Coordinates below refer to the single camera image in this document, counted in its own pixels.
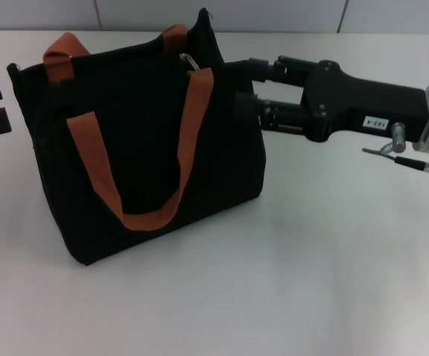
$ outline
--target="label sticker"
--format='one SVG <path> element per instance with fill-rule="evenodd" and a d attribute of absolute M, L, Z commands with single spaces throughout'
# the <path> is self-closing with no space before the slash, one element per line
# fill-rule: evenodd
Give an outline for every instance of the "label sticker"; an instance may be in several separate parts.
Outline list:
<path fill-rule="evenodd" d="M 378 130 L 385 130 L 389 125 L 389 120 L 387 119 L 378 119 L 376 117 L 366 116 L 364 119 L 363 128 L 376 128 Z"/>

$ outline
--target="white wall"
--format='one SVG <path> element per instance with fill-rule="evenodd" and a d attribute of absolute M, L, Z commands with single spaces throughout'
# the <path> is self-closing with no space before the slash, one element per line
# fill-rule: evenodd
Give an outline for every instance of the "white wall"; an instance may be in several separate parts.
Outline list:
<path fill-rule="evenodd" d="M 345 0 L 98 0 L 104 29 L 193 24 L 206 7 L 220 31 L 336 32 Z"/>
<path fill-rule="evenodd" d="M 215 30 L 336 32 L 345 0 L 0 0 L 0 29 L 164 30 L 206 7 Z"/>
<path fill-rule="evenodd" d="M 0 29 L 99 28 L 93 0 L 0 0 Z"/>
<path fill-rule="evenodd" d="M 350 0 L 341 32 L 429 33 L 429 0 Z"/>

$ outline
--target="zipper pull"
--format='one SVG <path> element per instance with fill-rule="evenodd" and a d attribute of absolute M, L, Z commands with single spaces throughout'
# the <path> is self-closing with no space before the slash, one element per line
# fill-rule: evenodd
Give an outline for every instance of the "zipper pull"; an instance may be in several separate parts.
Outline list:
<path fill-rule="evenodd" d="M 196 62 L 194 61 L 193 57 L 190 56 L 189 54 L 186 53 L 180 53 L 179 58 L 182 59 L 182 61 L 188 62 L 191 67 L 193 67 L 193 69 L 195 71 L 200 70 L 199 66 L 196 64 Z"/>

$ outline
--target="brown leather strap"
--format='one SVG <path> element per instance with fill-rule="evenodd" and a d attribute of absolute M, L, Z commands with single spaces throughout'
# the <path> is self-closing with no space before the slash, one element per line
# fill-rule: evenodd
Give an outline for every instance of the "brown leather strap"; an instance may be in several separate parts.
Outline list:
<path fill-rule="evenodd" d="M 180 53 L 186 46 L 187 30 L 183 24 L 175 24 L 162 33 L 163 53 Z"/>
<path fill-rule="evenodd" d="M 179 188 L 159 210 L 146 214 L 126 214 L 122 211 L 122 200 L 113 180 L 109 157 L 94 112 L 67 120 L 67 126 L 94 191 L 126 228 L 134 231 L 153 231 L 167 225 L 175 216 L 193 167 L 198 132 L 213 86 L 214 78 L 210 68 L 190 72 L 190 84 L 179 130 Z"/>
<path fill-rule="evenodd" d="M 43 63 L 50 83 L 74 78 L 71 57 L 88 56 L 90 53 L 72 33 L 66 32 L 44 53 Z"/>

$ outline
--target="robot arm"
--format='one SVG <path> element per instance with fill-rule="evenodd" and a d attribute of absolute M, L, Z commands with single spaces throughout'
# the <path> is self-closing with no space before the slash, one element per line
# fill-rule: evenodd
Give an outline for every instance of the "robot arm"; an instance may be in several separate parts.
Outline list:
<path fill-rule="evenodd" d="M 357 79 L 332 61 L 314 63 L 284 56 L 273 65 L 249 59 L 247 69 L 257 82 L 303 87 L 303 96 L 299 104 L 290 104 L 238 93 L 237 118 L 258 117 L 263 130 L 302 134 L 314 142 L 325 142 L 341 130 L 390 137 L 392 142 L 380 150 L 363 151 L 429 173 L 429 163 L 389 155 L 404 152 L 406 141 L 416 151 L 429 153 L 429 87 L 420 90 Z"/>

